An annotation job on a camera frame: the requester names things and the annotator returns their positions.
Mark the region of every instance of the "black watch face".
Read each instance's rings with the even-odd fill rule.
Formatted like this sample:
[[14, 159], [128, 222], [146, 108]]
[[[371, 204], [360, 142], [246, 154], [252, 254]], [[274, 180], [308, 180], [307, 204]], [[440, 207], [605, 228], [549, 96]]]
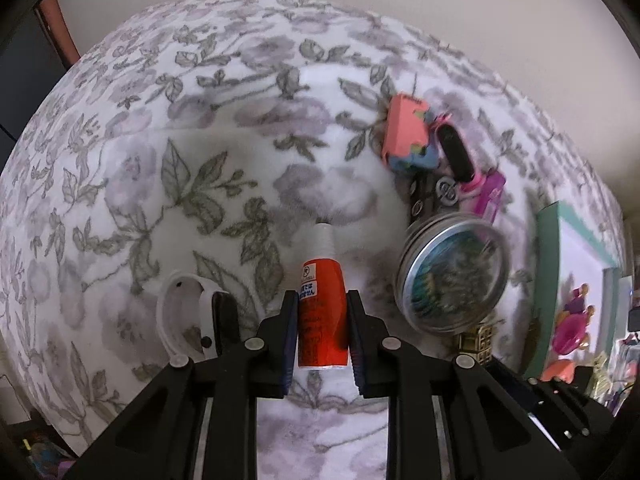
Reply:
[[443, 124], [438, 128], [437, 135], [454, 178], [458, 182], [471, 182], [475, 175], [474, 165], [458, 131], [450, 124]]

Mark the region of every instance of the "floral bedsheet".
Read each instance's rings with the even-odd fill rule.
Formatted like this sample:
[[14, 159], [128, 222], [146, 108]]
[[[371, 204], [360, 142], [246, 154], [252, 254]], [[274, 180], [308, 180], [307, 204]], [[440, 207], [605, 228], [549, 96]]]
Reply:
[[[298, 286], [305, 227], [336, 226], [347, 286], [424, 352], [390, 277], [407, 182], [380, 161], [389, 99], [448, 110], [507, 177], [496, 225], [511, 279], [494, 353], [516, 367], [532, 302], [535, 213], [565, 200], [622, 260], [621, 213], [568, 137], [462, 52], [397, 20], [317, 0], [183, 0], [136, 14], [42, 103], [0, 178], [0, 332], [38, 406], [78, 452], [167, 362], [155, 330], [174, 269], [219, 283], [244, 336]], [[199, 348], [196, 307], [179, 333]], [[296, 370], [258, 406], [263, 479], [383, 478], [386, 402], [350, 370]]]

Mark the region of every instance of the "teal picture frame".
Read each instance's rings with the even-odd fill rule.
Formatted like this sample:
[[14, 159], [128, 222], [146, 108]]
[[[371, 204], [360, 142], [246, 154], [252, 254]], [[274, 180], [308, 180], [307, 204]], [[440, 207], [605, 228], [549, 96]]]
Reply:
[[598, 349], [604, 349], [607, 355], [610, 355], [613, 345], [618, 310], [618, 280], [622, 276], [615, 259], [607, 252], [604, 244], [595, 237], [571, 206], [565, 202], [555, 202], [540, 210], [536, 220], [538, 224], [536, 241], [538, 267], [534, 286], [532, 322], [538, 325], [536, 330], [538, 341], [535, 343], [535, 351], [523, 373], [526, 378], [540, 377], [544, 371], [546, 356], [554, 333], [560, 287], [561, 220], [567, 222], [609, 266], [603, 273], [603, 311], [598, 335]]

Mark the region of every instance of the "beige wall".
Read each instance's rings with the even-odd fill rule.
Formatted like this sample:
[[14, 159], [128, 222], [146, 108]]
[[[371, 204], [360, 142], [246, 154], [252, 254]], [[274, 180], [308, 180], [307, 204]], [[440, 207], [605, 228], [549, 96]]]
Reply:
[[[164, 0], [60, 0], [80, 52]], [[600, 0], [333, 0], [450, 41], [497, 70], [575, 139], [623, 207], [640, 211], [640, 59]]]

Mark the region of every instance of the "purple lighter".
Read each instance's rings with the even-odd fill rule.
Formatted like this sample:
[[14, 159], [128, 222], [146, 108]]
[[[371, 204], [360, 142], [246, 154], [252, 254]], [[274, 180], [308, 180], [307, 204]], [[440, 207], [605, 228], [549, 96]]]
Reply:
[[494, 223], [495, 215], [500, 208], [502, 190], [507, 179], [498, 170], [490, 170], [486, 176], [480, 195], [474, 207], [474, 213], [482, 220]]

